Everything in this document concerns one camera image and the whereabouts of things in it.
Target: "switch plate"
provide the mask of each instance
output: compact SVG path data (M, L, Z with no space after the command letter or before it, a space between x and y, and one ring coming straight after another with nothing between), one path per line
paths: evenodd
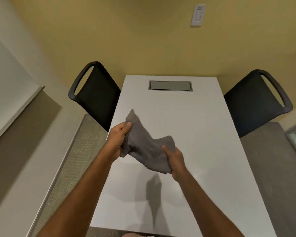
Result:
M201 26L206 4L196 4L194 7L191 26Z

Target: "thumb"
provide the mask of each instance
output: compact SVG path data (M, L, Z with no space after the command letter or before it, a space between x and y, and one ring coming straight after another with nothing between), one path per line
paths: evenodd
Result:
M166 146L162 146L162 149L168 157L173 155L173 153Z
M122 128L122 133L123 135L126 135L127 132L129 132L130 128L132 127L132 123L131 122L127 122L124 127Z

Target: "person's left arm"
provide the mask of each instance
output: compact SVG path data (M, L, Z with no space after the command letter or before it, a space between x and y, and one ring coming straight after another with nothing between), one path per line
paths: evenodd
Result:
M37 237L85 237L101 191L131 123L113 127L102 150Z

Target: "black chair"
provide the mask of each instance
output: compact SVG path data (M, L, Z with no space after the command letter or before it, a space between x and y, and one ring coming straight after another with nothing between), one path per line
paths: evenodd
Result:
M74 92L85 73L94 67L77 95ZM121 90L99 62L90 62L72 84L68 96L85 109L106 131L109 131Z
M277 101L261 75L275 87L284 107ZM293 109L292 102L280 84L268 72L258 69L251 71L224 97L240 138Z

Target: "person's left hand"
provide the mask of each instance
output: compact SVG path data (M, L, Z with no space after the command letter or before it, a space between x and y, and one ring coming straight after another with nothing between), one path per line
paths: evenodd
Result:
M131 122L123 122L114 126L106 139L106 142L101 151L112 157L112 161L120 156L121 145L124 141L125 135L132 127Z

